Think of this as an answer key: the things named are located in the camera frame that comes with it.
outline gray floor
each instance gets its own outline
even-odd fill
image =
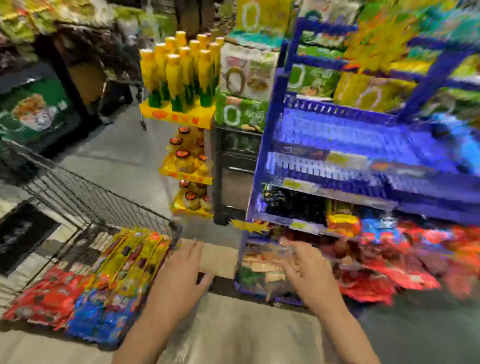
[[[81,146],[68,151],[61,164],[141,205],[161,214],[170,215],[168,199],[157,168],[159,158],[162,159],[161,155],[166,154],[164,146],[174,134],[176,126],[167,122],[147,121],[149,134],[141,129],[139,118],[138,107],[129,108],[116,119],[113,125],[96,133],[96,136],[92,136]],[[168,183],[173,190],[176,190],[177,182],[174,179],[170,179]],[[196,238],[208,243],[235,248],[238,248],[240,243],[240,235],[240,231],[231,226],[216,226],[207,219],[187,221],[183,234],[186,238]],[[252,315],[255,316],[259,312],[257,310],[276,310],[260,307],[260,305],[255,306],[252,303],[248,303],[248,305],[248,310],[251,310]],[[229,306],[231,309],[222,311],[222,316],[235,315],[236,309],[233,306],[232,303]],[[221,325],[218,317],[211,317],[207,320],[211,320],[212,325],[215,325],[214,322]],[[360,318],[360,322],[384,364],[480,363],[480,305],[478,300],[458,301],[443,291],[407,292],[397,296],[395,304],[391,307],[377,306],[368,309]],[[265,330],[264,335],[253,335],[252,337],[255,340],[269,342],[270,335],[274,334],[277,324],[276,322],[268,323],[266,319],[262,320],[259,325]],[[216,361],[219,363],[266,363],[267,361],[263,359],[260,361],[243,354],[238,354],[240,355],[238,357],[232,354],[238,350],[249,350],[242,348],[241,345],[239,348],[237,343],[239,337],[250,336],[251,330],[254,329],[254,327],[248,327],[243,334],[232,333],[231,340],[223,341],[222,346],[217,349],[230,354],[222,356],[223,361],[217,358]],[[301,337],[297,345],[301,346],[304,351],[312,350],[312,346],[307,344],[307,342],[311,342],[312,333],[308,330],[302,333],[300,327],[297,330],[299,330],[296,332],[297,336]],[[277,340],[282,340],[277,335],[275,337]],[[249,342],[249,345],[258,345],[256,347],[258,350],[260,348],[263,348],[261,350],[279,350],[275,349],[276,346],[257,344],[254,340]],[[202,352],[203,354],[199,355],[210,355],[205,351]],[[275,352],[274,355],[271,355],[272,363],[321,362],[311,359],[314,358],[313,356],[305,359],[301,356],[284,356],[278,353]],[[197,361],[179,362],[194,363]]]

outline blue metal rack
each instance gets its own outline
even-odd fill
[[[303,31],[344,35],[356,29],[354,25],[298,18],[292,40],[282,44],[246,221],[263,219],[314,234],[334,234],[318,224],[265,213],[262,185],[271,183],[385,211],[397,209],[480,225],[480,178],[460,173],[448,149],[432,136],[435,126],[412,118],[440,87],[480,91],[478,84],[450,78],[465,57],[480,53],[480,46],[413,38],[409,46],[442,53],[427,74],[390,73],[393,78],[418,82],[398,115],[319,102],[287,92],[294,63],[356,71],[344,70],[345,60],[298,55]],[[239,264],[248,237],[245,231]],[[237,289],[249,293],[238,285]],[[301,304],[290,299],[277,301]]]

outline right hand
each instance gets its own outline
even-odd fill
[[[316,314],[327,315],[344,307],[338,283],[332,274],[330,262],[319,249],[304,242],[290,242],[297,253],[300,274],[286,261],[281,261],[282,269],[303,302]]]

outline concrete floor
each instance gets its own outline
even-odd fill
[[[68,151],[61,165],[170,216],[168,198],[156,169],[177,127],[148,120],[149,132],[145,132],[139,118],[138,107],[130,107],[113,125]],[[175,191],[177,181],[169,179],[168,183]],[[185,238],[239,247],[241,232],[232,226],[220,227],[208,219],[184,223]],[[359,321],[383,364],[474,364],[480,362],[478,302],[459,301],[444,291],[410,291],[398,295],[393,306],[369,308]],[[318,349],[322,343],[320,327],[308,315],[211,293],[200,307],[201,314],[192,319],[193,324],[179,328],[181,333],[176,335],[180,337],[172,338],[161,362],[267,364],[334,360],[325,354],[324,361]],[[16,359],[8,363],[24,362]]]

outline floor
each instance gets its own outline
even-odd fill
[[[157,168],[176,126],[146,120],[132,106],[115,123],[73,147],[60,163],[153,211],[170,216],[168,196]],[[166,179],[175,191],[177,181]],[[241,232],[205,218],[182,221],[184,238],[208,244],[202,266],[231,278]],[[374,306],[359,318],[383,364],[473,364],[480,361],[479,300],[459,301],[444,291],[406,292],[393,306]],[[57,339],[1,334],[0,363],[106,363],[111,354],[78,343],[63,343],[68,353],[49,351]],[[335,363],[318,322],[304,313],[207,293],[178,328],[160,363]]]

